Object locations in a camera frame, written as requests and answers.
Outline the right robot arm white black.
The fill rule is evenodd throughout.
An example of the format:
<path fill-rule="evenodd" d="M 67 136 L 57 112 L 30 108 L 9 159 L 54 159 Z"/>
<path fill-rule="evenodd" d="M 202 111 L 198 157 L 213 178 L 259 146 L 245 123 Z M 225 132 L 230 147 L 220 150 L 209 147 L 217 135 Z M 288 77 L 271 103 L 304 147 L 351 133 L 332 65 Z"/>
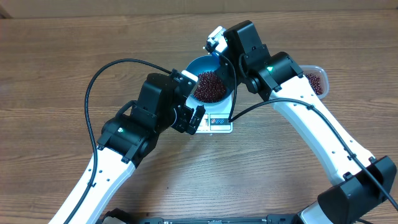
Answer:
<path fill-rule="evenodd" d="M 286 52 L 271 55 L 251 21 L 207 38 L 206 50 L 219 58 L 222 82 L 272 105 L 295 128 L 325 170 L 331 187 L 295 215 L 269 215 L 268 223 L 355 223 L 385 201 L 397 175 L 393 161 L 376 158 L 355 141 L 320 101 L 304 71 Z"/>

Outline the white digital kitchen scale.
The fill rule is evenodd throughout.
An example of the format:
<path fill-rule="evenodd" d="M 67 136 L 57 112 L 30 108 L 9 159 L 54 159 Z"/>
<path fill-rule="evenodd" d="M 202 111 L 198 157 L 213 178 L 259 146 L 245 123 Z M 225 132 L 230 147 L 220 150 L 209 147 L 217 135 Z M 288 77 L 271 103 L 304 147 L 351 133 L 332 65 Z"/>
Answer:
<path fill-rule="evenodd" d="M 197 106 L 205 107 L 205 114 L 196 131 L 197 134 L 229 134 L 233 131 L 233 124 L 228 121 L 232 106 L 232 94 L 216 103 L 198 101 L 193 95 L 187 99 L 186 105 L 195 109 Z"/>

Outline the blue plastic measuring scoop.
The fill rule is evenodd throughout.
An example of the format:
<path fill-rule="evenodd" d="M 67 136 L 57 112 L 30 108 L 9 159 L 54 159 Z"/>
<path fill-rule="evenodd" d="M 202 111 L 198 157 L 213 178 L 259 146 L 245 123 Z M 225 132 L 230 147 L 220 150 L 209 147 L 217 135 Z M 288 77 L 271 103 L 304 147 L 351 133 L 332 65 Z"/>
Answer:
<path fill-rule="evenodd" d="M 212 55 L 214 58 L 219 59 L 219 55 L 218 55 L 216 52 L 212 52 L 211 55 Z"/>

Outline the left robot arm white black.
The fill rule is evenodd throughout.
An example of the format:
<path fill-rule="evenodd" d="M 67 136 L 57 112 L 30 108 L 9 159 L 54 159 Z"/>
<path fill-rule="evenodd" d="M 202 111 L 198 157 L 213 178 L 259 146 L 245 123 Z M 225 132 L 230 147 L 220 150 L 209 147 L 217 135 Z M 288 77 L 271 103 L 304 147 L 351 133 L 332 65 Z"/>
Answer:
<path fill-rule="evenodd" d="M 185 102 L 198 77 L 186 70 L 151 73 L 139 98 L 126 103 L 105 123 L 96 155 L 51 223 L 95 223 L 120 186 L 156 146 L 160 133 L 174 128 L 195 134 L 205 109 Z"/>

